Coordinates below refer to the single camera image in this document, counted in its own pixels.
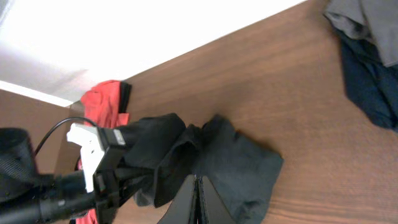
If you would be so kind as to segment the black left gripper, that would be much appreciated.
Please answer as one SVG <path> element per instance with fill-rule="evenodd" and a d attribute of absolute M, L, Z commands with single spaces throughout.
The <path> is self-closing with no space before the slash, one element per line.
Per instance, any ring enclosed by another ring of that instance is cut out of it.
<path fill-rule="evenodd" d="M 95 210 L 99 224 L 112 223 L 119 207 L 136 191 L 131 182 L 151 176 L 152 169 L 119 166 L 124 150 L 108 149 L 93 174 Z"/>

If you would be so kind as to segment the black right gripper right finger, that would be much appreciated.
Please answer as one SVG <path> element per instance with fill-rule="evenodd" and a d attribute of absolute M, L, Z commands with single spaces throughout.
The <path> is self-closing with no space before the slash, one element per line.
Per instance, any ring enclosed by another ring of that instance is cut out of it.
<path fill-rule="evenodd" d="M 198 179 L 198 223 L 235 224 L 208 177 Z"/>

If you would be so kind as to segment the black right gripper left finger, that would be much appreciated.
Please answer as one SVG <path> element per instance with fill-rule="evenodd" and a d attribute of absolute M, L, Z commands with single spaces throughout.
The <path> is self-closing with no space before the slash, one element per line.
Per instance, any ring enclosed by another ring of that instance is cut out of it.
<path fill-rule="evenodd" d="M 158 224 L 188 224 L 192 223 L 192 208 L 195 206 L 196 177 L 188 175 L 176 196 L 172 200 L 164 216 Z"/>

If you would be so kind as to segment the dark green t-shirt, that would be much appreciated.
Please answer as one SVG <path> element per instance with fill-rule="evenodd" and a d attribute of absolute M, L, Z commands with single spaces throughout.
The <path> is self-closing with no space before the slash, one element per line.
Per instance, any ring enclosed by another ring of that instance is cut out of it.
<path fill-rule="evenodd" d="M 175 114 L 142 118 L 118 127 L 126 145 L 121 164 L 147 169 L 131 182 L 140 207 L 161 207 L 186 176 L 208 177 L 236 223 L 260 223 L 269 208 L 283 158 L 234 129 L 220 115 L 202 127 Z"/>

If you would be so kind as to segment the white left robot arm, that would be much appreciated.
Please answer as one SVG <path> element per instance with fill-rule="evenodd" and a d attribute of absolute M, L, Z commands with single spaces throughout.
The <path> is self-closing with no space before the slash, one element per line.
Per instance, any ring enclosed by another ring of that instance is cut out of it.
<path fill-rule="evenodd" d="M 53 223 L 91 209 L 112 223 L 136 191 L 131 181 L 151 173 L 120 165 L 127 144 L 117 129 L 74 123 L 67 139 L 81 146 L 85 168 L 56 177 L 38 173 L 26 130 L 1 129 L 1 223 Z"/>

